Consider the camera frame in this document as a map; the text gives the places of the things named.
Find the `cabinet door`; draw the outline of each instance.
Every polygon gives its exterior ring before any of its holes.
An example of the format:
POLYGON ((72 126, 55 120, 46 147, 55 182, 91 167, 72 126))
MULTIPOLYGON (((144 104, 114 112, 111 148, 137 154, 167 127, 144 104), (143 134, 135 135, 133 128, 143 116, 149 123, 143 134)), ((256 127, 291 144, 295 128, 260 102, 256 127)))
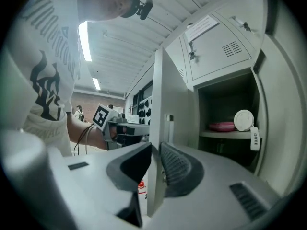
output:
POLYGON ((216 11, 239 30, 257 50, 263 38, 263 0, 236 0, 216 11), (247 22, 252 32, 245 31, 247 22))
POLYGON ((164 48, 156 51, 153 80, 149 139, 153 156, 148 169, 147 197, 149 216, 152 216, 161 205, 166 186, 163 183, 162 165, 158 156, 159 146, 162 141, 186 146, 189 133, 188 90, 164 48), (166 120, 167 115, 173 117, 173 122, 166 120))
POLYGON ((287 61, 286 52, 280 51, 268 35, 264 37, 260 54, 254 71, 263 88, 268 125, 265 149, 261 147, 256 173, 284 195, 292 191, 289 188, 293 187, 306 146, 306 103, 297 72, 287 61))
POLYGON ((181 37, 176 38, 167 48, 166 51, 177 67, 183 81, 187 83, 186 63, 183 55, 184 42, 181 37))
POLYGON ((250 59, 240 40, 216 17, 211 16, 219 24, 193 41, 197 57, 197 61, 190 62, 193 80, 250 59))

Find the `open cabinet door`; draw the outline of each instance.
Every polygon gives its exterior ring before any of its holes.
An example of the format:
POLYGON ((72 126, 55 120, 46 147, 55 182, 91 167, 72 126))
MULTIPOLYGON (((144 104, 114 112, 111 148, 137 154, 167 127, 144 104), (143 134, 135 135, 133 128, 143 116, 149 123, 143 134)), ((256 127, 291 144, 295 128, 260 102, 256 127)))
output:
POLYGON ((252 69, 267 112, 256 175, 284 196, 298 189, 306 175, 307 41, 283 2, 274 6, 275 21, 266 29, 252 69))
POLYGON ((155 54, 150 139, 153 147, 148 170, 147 214, 152 216, 161 205, 166 184, 158 155, 161 142, 188 144, 188 90, 174 62, 160 48, 155 54))

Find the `man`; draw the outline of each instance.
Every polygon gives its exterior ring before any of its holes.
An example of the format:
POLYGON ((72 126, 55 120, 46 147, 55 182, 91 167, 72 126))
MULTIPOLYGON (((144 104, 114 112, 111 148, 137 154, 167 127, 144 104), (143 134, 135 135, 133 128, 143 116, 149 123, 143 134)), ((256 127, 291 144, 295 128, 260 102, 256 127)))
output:
MULTIPOLYGON (((30 0, 16 18, 6 46, 15 64, 37 93, 23 126, 47 146, 71 156, 89 123, 76 119, 71 95, 79 79, 78 26, 136 13, 140 0, 30 0)), ((106 149, 102 133, 93 128, 87 144, 106 149)))

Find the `white t-shirt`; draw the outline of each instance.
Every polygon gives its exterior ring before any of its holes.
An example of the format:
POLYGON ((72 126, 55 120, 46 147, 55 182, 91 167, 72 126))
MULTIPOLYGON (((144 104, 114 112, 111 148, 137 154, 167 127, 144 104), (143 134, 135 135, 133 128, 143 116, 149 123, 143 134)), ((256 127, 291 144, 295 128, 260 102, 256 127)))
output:
POLYGON ((66 112, 80 78, 78 25, 77 0, 30 0, 7 39, 15 64, 38 93, 24 131, 63 156, 71 156, 66 112))
POLYGON ((75 117, 79 119, 79 117, 80 117, 81 114, 82 114, 82 113, 78 110, 78 111, 75 112, 75 117))

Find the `white machine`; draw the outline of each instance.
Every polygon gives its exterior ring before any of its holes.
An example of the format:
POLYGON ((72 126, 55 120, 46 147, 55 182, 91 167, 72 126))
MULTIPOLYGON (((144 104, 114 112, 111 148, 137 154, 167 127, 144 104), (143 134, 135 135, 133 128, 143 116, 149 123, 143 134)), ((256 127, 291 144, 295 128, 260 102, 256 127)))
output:
MULTIPOLYGON (((152 146, 137 143, 98 155, 63 158, 34 135, 1 134, 1 164, 12 186, 47 229, 142 226, 137 188, 152 146)), ((279 201, 263 181, 232 160, 162 143, 165 198, 145 229, 241 229, 279 201)))

